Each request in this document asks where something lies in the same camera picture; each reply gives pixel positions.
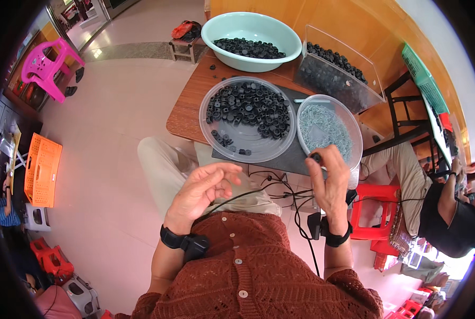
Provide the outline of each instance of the tile floor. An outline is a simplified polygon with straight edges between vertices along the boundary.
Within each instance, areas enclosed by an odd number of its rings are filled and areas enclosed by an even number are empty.
[[[88,49],[110,45],[170,41],[184,20],[204,24],[204,0],[141,0],[117,16]]]
[[[133,11],[126,11],[122,20],[127,22],[119,23],[118,28],[123,28],[119,32],[125,34],[136,28],[132,12],[147,20],[139,8],[156,8],[154,3],[142,0],[130,9]],[[161,24],[173,20],[177,25],[178,20],[188,18],[169,13],[154,21],[160,13],[150,9],[149,21]],[[148,33],[156,31],[151,27]],[[191,142],[170,135],[165,123],[195,67],[189,62],[161,59],[90,62],[80,83],[74,79],[70,83],[78,86],[75,95],[63,104],[49,100],[41,112],[41,134],[62,144],[63,151],[55,207],[49,209],[52,231],[34,236],[44,236],[50,246],[60,245],[76,273],[97,290],[101,307],[112,313],[131,313],[138,297],[147,290],[151,257],[162,223],[141,171],[137,145],[140,139],[157,135],[189,153],[194,151]],[[362,128],[362,134],[364,146],[368,147],[373,132]],[[250,171],[259,169],[252,166]],[[259,182],[264,180],[264,175],[253,177]],[[296,191],[311,188],[306,177],[289,174],[288,178]],[[385,171],[371,175],[368,181],[389,183]],[[285,186],[275,185],[268,192],[282,194],[285,190]],[[281,199],[278,203],[286,206],[291,201]],[[307,215],[300,213],[301,225],[308,232]],[[308,243],[299,235],[294,218],[290,208],[283,209],[282,220],[291,249],[315,270]],[[324,242],[312,243],[322,271]],[[400,275],[400,265],[383,273],[374,270],[375,253],[369,246],[369,241],[353,241],[355,269],[366,287],[379,292],[387,314],[407,299],[421,281]]]
[[[104,22],[97,22],[82,29],[80,26],[82,22],[83,21],[76,23],[67,32],[69,39],[73,42],[78,50],[81,49],[87,43],[87,41],[90,40],[90,37],[92,37],[104,24]]]

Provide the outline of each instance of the gray mat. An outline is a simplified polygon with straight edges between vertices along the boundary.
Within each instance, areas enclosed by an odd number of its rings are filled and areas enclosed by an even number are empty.
[[[294,91],[283,86],[277,85],[280,90],[282,90],[285,95],[291,100],[292,106],[296,114],[298,113],[298,108],[301,103],[294,103],[294,99],[305,99],[309,95],[301,93],[299,91]],[[290,171],[292,173],[309,175],[308,169],[305,166],[305,152],[301,148],[300,142],[297,137],[298,133],[296,132],[296,137],[292,141],[292,144],[289,148],[283,152],[280,156],[273,158],[272,160],[262,162],[262,163],[253,163],[253,165],[267,167],[268,169],[279,169],[283,171]],[[212,157],[232,161],[226,156],[221,155],[215,149],[212,150]]]

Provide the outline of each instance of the plastic basin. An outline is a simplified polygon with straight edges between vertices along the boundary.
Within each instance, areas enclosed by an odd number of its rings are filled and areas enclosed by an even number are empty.
[[[207,106],[209,104],[209,99],[213,95],[218,93],[219,89],[227,85],[232,85],[241,82],[255,82],[260,85],[264,85],[275,93],[282,93],[283,98],[285,100],[290,101],[289,98],[285,95],[285,93],[283,93],[278,87],[272,85],[267,81],[254,77],[230,78],[213,86],[205,95],[204,99],[202,100],[202,105],[200,106],[199,112],[200,128],[202,129],[202,133],[206,140],[209,142],[209,144],[215,150],[220,152],[220,154],[228,157],[233,161],[243,163],[260,163],[272,160],[273,158],[279,156],[289,148],[296,135],[296,113],[294,112],[292,103],[287,107],[289,111],[288,116],[291,118],[289,122],[289,124],[291,125],[291,130],[289,131],[287,136],[277,140],[272,140],[270,138],[262,138],[260,136],[259,131],[257,131],[256,126],[252,127],[243,124],[240,124],[239,126],[234,126],[233,124],[225,122],[223,120],[213,121],[213,123],[211,124],[208,124],[206,122],[206,111]],[[228,148],[225,148],[221,144],[219,144],[211,135],[212,130],[218,131],[221,136],[223,136],[224,134],[228,134],[229,137],[234,141],[232,146],[235,146],[237,148],[237,151],[232,152]],[[239,149],[251,150],[252,154],[249,156],[241,155],[238,152]]]
[[[297,129],[298,129],[298,140],[300,141],[301,148],[308,156],[312,150],[309,150],[306,147],[305,141],[300,132],[300,116],[303,112],[303,109],[308,105],[319,105],[321,108],[327,108],[335,112],[335,115],[338,116],[347,131],[349,132],[349,137],[353,142],[353,146],[351,149],[351,156],[349,157],[349,161],[346,162],[349,165],[350,170],[354,170],[358,167],[361,155],[363,153],[363,139],[361,137],[361,131],[354,118],[353,114],[349,112],[347,107],[343,105],[339,100],[332,98],[331,96],[324,95],[324,94],[315,94],[306,98],[303,103],[301,103],[300,107],[298,108],[298,116],[297,116]]]
[[[215,46],[213,42],[222,38],[271,42],[286,56],[271,60],[239,56]],[[253,12],[230,12],[215,16],[202,27],[202,39],[219,60],[229,67],[246,72],[271,71],[282,63],[296,59],[301,53],[301,40],[294,30],[277,19]]]

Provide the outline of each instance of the hand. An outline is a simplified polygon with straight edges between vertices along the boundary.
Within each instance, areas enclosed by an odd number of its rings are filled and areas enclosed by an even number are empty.
[[[456,157],[452,160],[452,172],[459,174],[463,167],[460,164],[459,158]]]
[[[305,159],[313,183],[313,193],[317,204],[326,212],[333,235],[343,236],[347,233],[347,183],[351,174],[335,145],[324,149],[315,149],[312,153],[321,156],[320,164],[313,158]],[[321,165],[326,167],[328,178],[323,179]]]
[[[11,176],[7,174],[7,177],[5,178],[4,185],[2,187],[3,191],[7,188],[7,186],[11,185]]]
[[[190,233],[193,222],[216,198],[229,199],[232,186],[240,185],[242,167],[232,163],[213,163],[195,169],[166,212],[164,226],[179,235]]]

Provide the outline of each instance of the black wrist strap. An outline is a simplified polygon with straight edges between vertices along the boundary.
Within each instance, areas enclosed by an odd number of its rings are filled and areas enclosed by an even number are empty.
[[[180,248],[186,252],[184,254],[185,263],[202,258],[209,249],[209,239],[204,235],[188,234],[179,236],[161,225],[159,236],[168,248]]]
[[[324,216],[323,218],[321,218],[321,236],[326,237],[326,245],[336,248],[346,242],[346,240],[353,232],[353,226],[351,225],[351,223],[347,222],[347,224],[349,226],[347,227],[347,233],[345,235],[333,235],[332,233],[330,233],[328,217]]]
[[[159,231],[159,236],[161,237],[161,241],[165,246],[171,249],[182,248],[183,251],[186,251],[189,243],[189,236],[188,235],[176,235],[170,231],[170,229],[165,228],[161,225],[161,230]]]

